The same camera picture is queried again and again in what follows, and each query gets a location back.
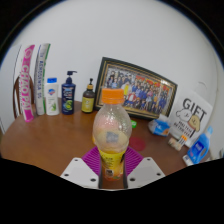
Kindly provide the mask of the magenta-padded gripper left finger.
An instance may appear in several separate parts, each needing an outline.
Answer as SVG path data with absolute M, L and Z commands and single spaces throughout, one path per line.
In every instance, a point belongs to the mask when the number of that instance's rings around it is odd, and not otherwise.
M 101 158 L 96 147 L 82 158 L 74 157 L 61 174 L 61 178 L 84 188 L 102 187 Z

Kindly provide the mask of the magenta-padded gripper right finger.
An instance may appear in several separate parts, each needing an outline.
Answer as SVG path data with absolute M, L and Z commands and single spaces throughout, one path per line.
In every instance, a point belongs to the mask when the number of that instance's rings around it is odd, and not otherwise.
M 128 147 L 124 159 L 125 189 L 135 189 L 163 178 L 165 174 L 151 157 L 143 157 Z

